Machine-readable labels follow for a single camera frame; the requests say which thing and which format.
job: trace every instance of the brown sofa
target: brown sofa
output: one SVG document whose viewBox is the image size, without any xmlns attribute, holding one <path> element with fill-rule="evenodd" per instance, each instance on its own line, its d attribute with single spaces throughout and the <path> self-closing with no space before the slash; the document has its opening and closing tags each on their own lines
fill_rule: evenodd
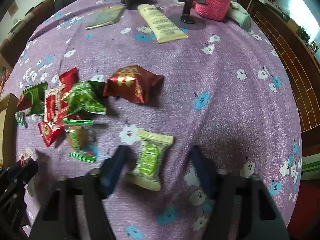
<svg viewBox="0 0 320 240">
<path fill-rule="evenodd" d="M 0 45 L 0 65 L 11 73 L 36 28 L 54 14 L 54 1 L 45 0 L 31 8 L 26 16 L 10 30 Z"/>
</svg>

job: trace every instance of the cream tube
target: cream tube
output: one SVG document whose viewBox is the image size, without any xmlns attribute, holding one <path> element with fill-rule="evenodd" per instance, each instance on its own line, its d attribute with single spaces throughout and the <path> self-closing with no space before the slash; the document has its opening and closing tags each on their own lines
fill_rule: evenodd
<svg viewBox="0 0 320 240">
<path fill-rule="evenodd" d="M 138 11 L 156 35 L 159 43 L 188 38 L 182 30 L 156 7 L 150 4 L 141 4 L 138 6 Z"/>
</svg>

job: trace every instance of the pink knitted basket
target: pink knitted basket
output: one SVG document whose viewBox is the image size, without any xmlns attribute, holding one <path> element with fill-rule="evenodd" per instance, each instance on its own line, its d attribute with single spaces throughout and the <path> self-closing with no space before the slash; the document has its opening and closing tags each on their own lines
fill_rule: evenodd
<svg viewBox="0 0 320 240">
<path fill-rule="evenodd" d="M 215 21 L 224 19 L 231 0 L 206 0 L 208 5 L 196 4 L 196 12 L 204 18 Z"/>
</svg>

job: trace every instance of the table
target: table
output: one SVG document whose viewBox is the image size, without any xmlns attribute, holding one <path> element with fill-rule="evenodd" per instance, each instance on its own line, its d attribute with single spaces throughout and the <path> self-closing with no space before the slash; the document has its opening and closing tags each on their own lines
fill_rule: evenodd
<svg viewBox="0 0 320 240">
<path fill-rule="evenodd" d="M 182 10 L 172 0 L 158 2 L 167 16 Z M 188 39 L 159 44 L 138 12 L 129 10 L 115 25 L 85 30 L 100 8 L 118 3 L 78 0 L 46 20 L 5 84 L 3 95 L 19 97 L 27 84 L 47 81 L 49 89 L 57 87 L 58 75 L 73 67 L 79 69 L 80 81 L 94 76 L 106 80 L 118 68 L 134 64 L 165 76 L 149 105 L 103 100 L 107 115 L 94 116 L 105 125 L 98 130 L 101 156 L 96 163 L 69 157 L 63 137 L 47 148 L 37 127 L 43 117 L 26 118 L 28 128 L 17 129 L 16 156 L 30 147 L 39 163 L 36 196 L 25 196 L 30 223 L 58 176 L 84 175 L 119 144 L 128 144 L 134 156 L 104 201 L 117 239 L 201 239 L 214 202 L 201 191 L 187 158 L 190 146 L 197 144 L 230 174 L 258 174 L 288 224 L 301 176 L 301 131 L 289 79 L 266 36 L 254 22 L 246 32 L 230 19 L 205 19 L 204 30 L 183 30 Z M 160 192 L 124 180 L 139 153 L 138 127 L 175 137 L 164 155 Z M 81 234 L 89 239 L 80 197 L 77 205 Z"/>
</svg>

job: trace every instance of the floral tablecloth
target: floral tablecloth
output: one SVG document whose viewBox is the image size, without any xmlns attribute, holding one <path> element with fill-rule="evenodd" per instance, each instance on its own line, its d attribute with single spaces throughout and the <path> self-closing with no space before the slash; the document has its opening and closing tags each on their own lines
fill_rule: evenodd
<svg viewBox="0 0 320 240">
<path fill-rule="evenodd" d="M 172 0 L 157 1 L 167 16 L 182 10 Z M 187 158 L 190 146 L 197 144 L 233 175 L 258 174 L 288 224 L 301 176 L 300 123 L 286 71 L 267 37 L 254 22 L 246 32 L 230 19 L 205 19 L 204 30 L 183 29 L 188 39 L 159 44 L 139 13 L 130 10 L 117 24 L 85 30 L 99 9 L 118 3 L 78 0 L 46 20 L 4 86 L 4 95 L 17 97 L 26 85 L 47 81 L 54 88 L 58 75 L 73 67 L 79 69 L 80 81 L 105 81 L 118 68 L 135 64 L 165 76 L 159 95 L 148 105 L 103 100 L 107 115 L 94 116 L 104 124 L 98 129 L 96 163 L 69 157 L 63 137 L 47 148 L 37 127 L 43 117 L 26 118 L 28 128 L 17 130 L 16 156 L 30 147 L 39 163 L 36 196 L 25 196 L 30 223 L 58 176 L 84 175 L 119 144 L 127 144 L 134 156 L 104 201 L 116 238 L 201 239 L 214 201 L 202 192 Z M 160 192 L 124 180 L 139 153 L 139 127 L 175 137 L 161 165 Z M 81 197 L 77 205 L 81 234 L 89 239 Z"/>
</svg>

